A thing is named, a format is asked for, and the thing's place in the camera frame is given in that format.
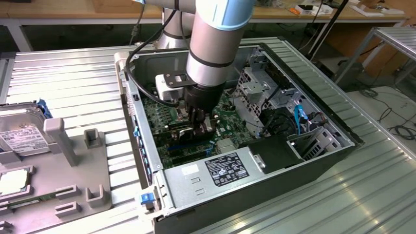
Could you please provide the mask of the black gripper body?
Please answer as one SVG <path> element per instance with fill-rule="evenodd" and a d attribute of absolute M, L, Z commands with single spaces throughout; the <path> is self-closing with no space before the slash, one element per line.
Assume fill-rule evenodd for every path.
<path fill-rule="evenodd" d="M 198 113 L 210 114 L 217 106 L 225 84 L 217 86 L 193 85 L 184 88 L 184 101 L 186 105 L 188 116 L 192 117 Z"/>

